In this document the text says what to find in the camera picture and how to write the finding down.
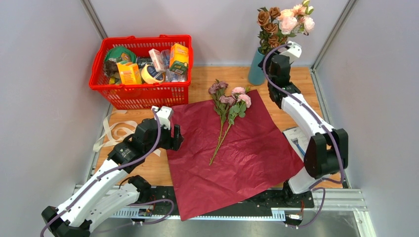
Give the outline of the white printed ribbon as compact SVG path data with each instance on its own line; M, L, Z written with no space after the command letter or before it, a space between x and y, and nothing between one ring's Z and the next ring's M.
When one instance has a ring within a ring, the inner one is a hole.
M109 119L114 114L126 114L127 110L115 110L103 120L103 133L93 145L93 151L99 152L103 147L110 147L123 141L127 136L132 135L138 123L133 120L124 120L109 124Z

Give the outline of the pink flower bouquet brown wrap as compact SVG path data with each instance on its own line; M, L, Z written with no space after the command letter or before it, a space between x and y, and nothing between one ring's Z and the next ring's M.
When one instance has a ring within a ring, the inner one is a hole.
M262 55L298 34L309 35L315 28L311 17L314 7L310 5L310 0L303 0L290 9L262 7L257 11L257 23L260 26L257 51Z

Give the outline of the pink flower stem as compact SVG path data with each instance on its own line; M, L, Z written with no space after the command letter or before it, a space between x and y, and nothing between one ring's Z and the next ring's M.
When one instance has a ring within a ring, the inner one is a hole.
M248 92L249 89L247 87L235 87L233 88L231 95L228 96L231 104L227 112L227 119L223 127L221 142L217 152L225 140L228 131L235 124L236 118L244 118L246 116L246 110L251 106L251 98L248 95Z

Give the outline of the mauve flower stem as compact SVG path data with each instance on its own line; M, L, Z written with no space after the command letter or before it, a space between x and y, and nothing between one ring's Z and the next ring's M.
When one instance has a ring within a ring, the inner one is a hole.
M215 83L210 86L208 92L213 99L214 102L214 110L220 117L220 133L218 138L218 143L212 158L209 161L209 165L212 165L215 155L217 153L217 149L221 142L223 127L227 119L227 112L230 107L230 99L229 97L225 96L225 91L228 87L228 84L224 81L215 80Z

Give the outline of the dark red wrapping paper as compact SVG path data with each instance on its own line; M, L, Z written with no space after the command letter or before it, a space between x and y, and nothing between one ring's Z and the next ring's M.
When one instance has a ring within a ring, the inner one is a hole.
M174 106L183 142L167 152L181 220L251 198L292 178L303 162L273 122L257 90L244 118L221 124L212 100Z

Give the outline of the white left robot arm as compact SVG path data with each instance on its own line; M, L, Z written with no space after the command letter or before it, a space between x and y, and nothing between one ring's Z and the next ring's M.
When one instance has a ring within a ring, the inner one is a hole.
M99 170L67 201L42 212L45 226L40 235L50 231L55 237L88 237L106 219L126 206L152 206L171 199L150 200L151 185L136 175L120 189L107 192L127 177L155 150L177 151L184 138L181 127L163 123L161 118L147 118L133 134L116 144Z

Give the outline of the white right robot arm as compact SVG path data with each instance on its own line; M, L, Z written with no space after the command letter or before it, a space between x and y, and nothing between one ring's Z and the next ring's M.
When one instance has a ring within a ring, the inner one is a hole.
M273 53L259 63L268 78L269 96L290 115L308 139L303 156L304 167L288 180L289 188L282 192L283 203L296 206L301 193L320 181L348 167L348 134L324 121L306 102L301 91L291 82L290 57Z

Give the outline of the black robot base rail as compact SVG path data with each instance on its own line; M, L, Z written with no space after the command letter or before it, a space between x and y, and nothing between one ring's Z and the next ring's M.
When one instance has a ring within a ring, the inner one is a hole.
M357 189L325 189L325 200L322 211L368 211L362 192ZM322 203L323 191L300 195L301 200L283 201L280 198L282 189L268 189L256 196L230 205L216 211L209 212L190 220L244 220L244 221L283 221L286 214L299 213L302 203L304 210L318 211ZM171 186L152 186L151 200L169 198L174 202L174 210L167 219L180 220L180 212L177 207L174 188ZM166 215L171 204L157 203L152 214L145 214L153 205L138 207L124 207L111 215L111 218L125 219L159 219Z

